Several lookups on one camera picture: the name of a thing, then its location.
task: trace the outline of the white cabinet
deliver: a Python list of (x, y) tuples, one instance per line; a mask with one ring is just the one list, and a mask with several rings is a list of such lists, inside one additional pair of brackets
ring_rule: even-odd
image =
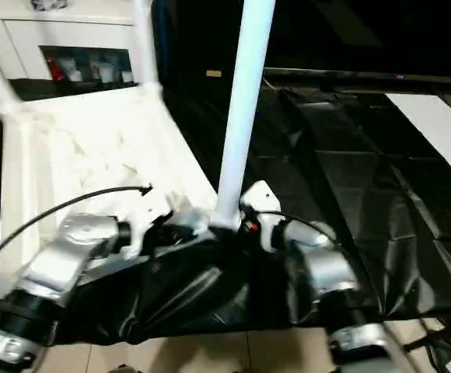
[(99, 23), (6, 20), (14, 48), (31, 79), (51, 79), (41, 47), (82, 47), (128, 51), (131, 70), (137, 74), (132, 26)]
[(0, 20), (0, 68), (8, 79), (27, 78), (5, 24)]

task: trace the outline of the cable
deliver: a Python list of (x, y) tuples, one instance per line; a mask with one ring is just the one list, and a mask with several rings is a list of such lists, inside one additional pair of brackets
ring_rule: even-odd
[(274, 90), (274, 91), (277, 91), (277, 90), (278, 90), (278, 89), (275, 88), (271, 83), (269, 83), (269, 81), (268, 81), (266, 78), (262, 77), (262, 80), (263, 80), (264, 83), (267, 85), (267, 87), (269, 87), (270, 89), (272, 89), (272, 90)]
[(143, 196), (148, 193), (151, 190), (151, 187), (144, 188), (143, 186), (117, 186), (114, 188), (107, 188), (98, 190), (96, 192), (83, 194), (82, 196), (78, 196), (76, 198), (73, 198), (71, 200), (68, 200), (62, 204), (59, 204), (58, 206), (55, 206), (53, 208), (50, 208), (49, 210), (46, 210), (45, 212), (38, 214), (35, 218), (30, 219), (27, 223), (24, 223), (20, 225), (15, 231), (13, 231), (8, 237), (6, 237), (2, 242), (0, 243), (0, 251), (7, 246), (13, 239), (18, 237), (20, 234), (22, 234), (23, 231), (25, 231), (27, 228), (29, 228), (31, 225), (34, 225), (38, 221), (46, 218), (47, 216), (54, 214), (56, 211), (61, 210), (62, 208), (71, 206), (73, 204), (77, 204), (78, 202), (81, 202), (83, 200), (87, 200), (92, 197), (97, 197), (102, 194), (109, 194), (109, 193), (115, 193), (115, 192), (124, 192), (127, 190), (138, 190)]
[[(282, 211), (258, 211), (258, 214), (271, 214), (271, 215), (278, 215), (278, 216), (282, 216), (284, 218), (290, 218), (292, 220), (295, 221), (299, 221), (302, 224), (305, 224), (307, 226), (309, 226), (310, 228), (316, 230), (317, 232), (319, 232), (321, 235), (325, 235), (327, 237), (327, 239), (333, 243), (336, 247), (339, 247), (341, 250), (344, 250), (344, 248), (341, 246), (341, 244), (333, 237), (331, 237), (327, 232), (325, 232), (323, 229), (317, 227), (315, 224), (313, 224), (312, 222), (298, 217), (296, 215), (293, 214), (289, 214), (286, 212), (282, 212)], [(385, 268), (384, 266), (381, 266), (383, 268), (384, 273), (391, 279), (393, 280), (394, 275), (388, 271), (387, 268)], [(407, 293), (404, 292), (404, 299), (406, 299)], [(419, 319), (419, 323), (421, 324), (422, 329), (424, 329), (424, 331), (429, 334), (429, 329), (426, 326), (426, 323), (423, 319), (418, 318)], [(388, 328), (388, 326), (383, 322), (383, 328), (385, 329), (386, 333), (391, 337), (391, 339), (394, 341), (394, 343), (401, 349), (402, 353), (404, 354), (405, 358), (407, 359), (408, 363), (411, 365), (412, 369), (417, 372), (420, 373), (420, 370), (416, 364), (416, 362), (414, 361), (414, 359), (409, 355), (409, 353), (404, 349), (404, 345), (398, 340), (397, 336), (395, 336), (395, 334), (390, 330), (390, 328)]]
[(435, 356), (433, 356), (433, 346), (431, 344), (426, 344), (425, 345), (425, 349), (426, 349), (426, 354), (428, 355), (428, 359), (429, 359), (429, 364), (431, 364), (431, 366), (435, 369), (435, 371), (437, 371), (438, 373), (442, 373), (439, 368), (438, 368), (438, 362), (435, 359)]

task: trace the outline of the black plastic sheet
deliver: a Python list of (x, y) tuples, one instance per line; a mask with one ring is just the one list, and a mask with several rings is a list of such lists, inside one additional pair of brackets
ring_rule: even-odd
[[(166, 102), (217, 187), (226, 102)], [(451, 315), (451, 167), (384, 95), (262, 90), (244, 188), (257, 180), (335, 229), (380, 319)], [(305, 286), (290, 260), (228, 235), (162, 256), (81, 287), (57, 343), (318, 325), (288, 301)]]

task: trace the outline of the white metal frame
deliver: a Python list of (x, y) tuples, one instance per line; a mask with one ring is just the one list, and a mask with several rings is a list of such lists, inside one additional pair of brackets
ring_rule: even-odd
[[(135, 2), (137, 2), (138, 6), (140, 5), (142, 10), (144, 10), (144, 7), (149, 7), (150, 0), (145, 0), (145, 3), (142, 4), (139, 3), (138, 0), (135, 0)], [(51, 193), (49, 193), (49, 191), (47, 193), (38, 193), (38, 188), (49, 190), (50, 188), (48, 187), (51, 186), (50, 184), (52, 183), (54, 186), (53, 182), (55, 180), (57, 181), (57, 176), (61, 175), (64, 171), (65, 167), (63, 167), (63, 163), (68, 164), (68, 161), (66, 162), (65, 159), (70, 159), (68, 156), (72, 155), (72, 152), (66, 149), (68, 153), (66, 154), (67, 158), (54, 161), (54, 169), (46, 169), (47, 164), (53, 162), (52, 159), (57, 159), (51, 157), (58, 155), (58, 152), (65, 148), (62, 148), (61, 146), (68, 145), (65, 144), (65, 142), (68, 142), (68, 139), (64, 138), (66, 134), (61, 135), (60, 138), (53, 139), (54, 134), (57, 132), (54, 132), (51, 137), (48, 133), (50, 133), (49, 129), (53, 128), (56, 124), (65, 122), (65, 115), (63, 114), (69, 114), (74, 117), (73, 122), (70, 120), (69, 123), (74, 123), (76, 120), (79, 120), (79, 122), (82, 123), (82, 118), (79, 118), (79, 115), (88, 114), (86, 111), (89, 111), (89, 108), (73, 110), (72, 112), (68, 109), (71, 109), (72, 107), (75, 109), (76, 101), (78, 100), (82, 102), (77, 106), (81, 106), (82, 108), (84, 108), (85, 104), (90, 104), (92, 106), (97, 103), (103, 108), (110, 108), (111, 105), (115, 105), (116, 107), (121, 108), (123, 115), (130, 116), (128, 120), (135, 120), (136, 122), (141, 120), (143, 122), (142, 126), (149, 127), (149, 132), (152, 133), (151, 136), (148, 134), (148, 137), (143, 140), (147, 141), (148, 138), (157, 137), (155, 140), (159, 144), (158, 149), (160, 151), (168, 149), (168, 152), (171, 153), (169, 159), (175, 159), (175, 165), (168, 162), (169, 164), (167, 166), (169, 167), (166, 167), (166, 173), (168, 173), (173, 166), (173, 168), (178, 168), (178, 170), (174, 172), (177, 175), (175, 179), (178, 179), (179, 177), (182, 179), (181, 176), (187, 169), (189, 169), (189, 173), (193, 175), (193, 177), (190, 178), (189, 183), (176, 184), (176, 188), (179, 190), (185, 189), (186, 192), (191, 189), (189, 193), (190, 198), (188, 199), (191, 205), (194, 205), (191, 200), (196, 202), (196, 195), (201, 192), (198, 206), (200, 206), (201, 202), (205, 202), (206, 204), (210, 199), (213, 200), (213, 203), (209, 208), (212, 209), (213, 206), (215, 206), (215, 191), (213, 191), (212, 186), (209, 185), (205, 175), (202, 174), (191, 150), (187, 147), (187, 144), (177, 130), (175, 123), (172, 122), (172, 119), (165, 110), (163, 101), (159, 96), (159, 83), (157, 80), (155, 81), (157, 76), (156, 63), (154, 61), (155, 55), (154, 52), (148, 52), (153, 51), (154, 47), (145, 45), (148, 43), (149, 39), (148, 37), (145, 39), (142, 38), (141, 32), (143, 27), (148, 27), (148, 30), (145, 31), (148, 35), (151, 35), (152, 33), (150, 30), (151, 23), (147, 23), (146, 19), (141, 19), (141, 25), (138, 28), (139, 32), (133, 34), (135, 38), (141, 38), (138, 45), (145, 51), (144, 54), (140, 53), (140, 58), (143, 60), (142, 63), (135, 66), (139, 69), (139, 75), (142, 77), (141, 84), (138, 88), (98, 92), (92, 95), (85, 95), (87, 97), (83, 100), (81, 96), (75, 96), (23, 103), (16, 96), (9, 82), (4, 79), (2, 72), (0, 71), (0, 118), (4, 124), (5, 143), (3, 147), (2, 165), (2, 185), (4, 186), (4, 188), (2, 188), (2, 211), (4, 212), (0, 226), (1, 235), (9, 234), (17, 225), (28, 221), (35, 216), (39, 212), (39, 208), (43, 210), (50, 202), (56, 204), (58, 198), (63, 198), (65, 197), (65, 194), (72, 191), (68, 182), (57, 183), (57, 185), (66, 188), (66, 190), (52, 190)], [(151, 121), (156, 122), (159, 126), (150, 126), (149, 122)], [(50, 144), (52, 151), (47, 148), (43, 149), (47, 144)], [(37, 157), (38, 147), (45, 152), (49, 151), (49, 154), (44, 153), (44, 156), (41, 156), (40, 158)], [(147, 150), (146, 153), (158, 153), (158, 150), (149, 148), (151, 148), (149, 145), (145, 148)], [(165, 181), (167, 180), (165, 178), (166, 173), (162, 176), (164, 179), (162, 181), (162, 178), (158, 179), (158, 173), (152, 173), (153, 169), (154, 167), (149, 170), (151, 171), (149, 172), (149, 181), (155, 182), (158, 186), (162, 186), (162, 189), (165, 189), (166, 187), (171, 188), (172, 185), (165, 184)], [(196, 183), (199, 185), (193, 188), (192, 185)], [(59, 218), (59, 215), (54, 216), (53, 220), (56, 220), (57, 218)], [(10, 248), (11, 250), (0, 255), (0, 270), (6, 273), (13, 273), (27, 261), (38, 249), (39, 240), (41, 238), (39, 232), (40, 226), (44, 227), (47, 225), (47, 228), (49, 229), (52, 222), (53, 221), (44, 220), (44, 224), (31, 227), (13, 242), (11, 244), (13, 246)]]
[[(238, 204), (250, 145), (260, 81), (274, 14), (275, 0), (245, 0), (236, 69), (225, 136), (219, 197), (212, 220), (237, 228)], [(143, 89), (159, 91), (152, 37), (151, 0), (134, 0), (137, 74)], [(389, 95), (422, 134), (451, 165), (451, 109), (438, 97)], [(0, 74), (0, 109), (19, 100)]]
[(26, 78), (22, 62), (13, 46), (5, 24), (0, 20), (0, 68), (8, 79)]

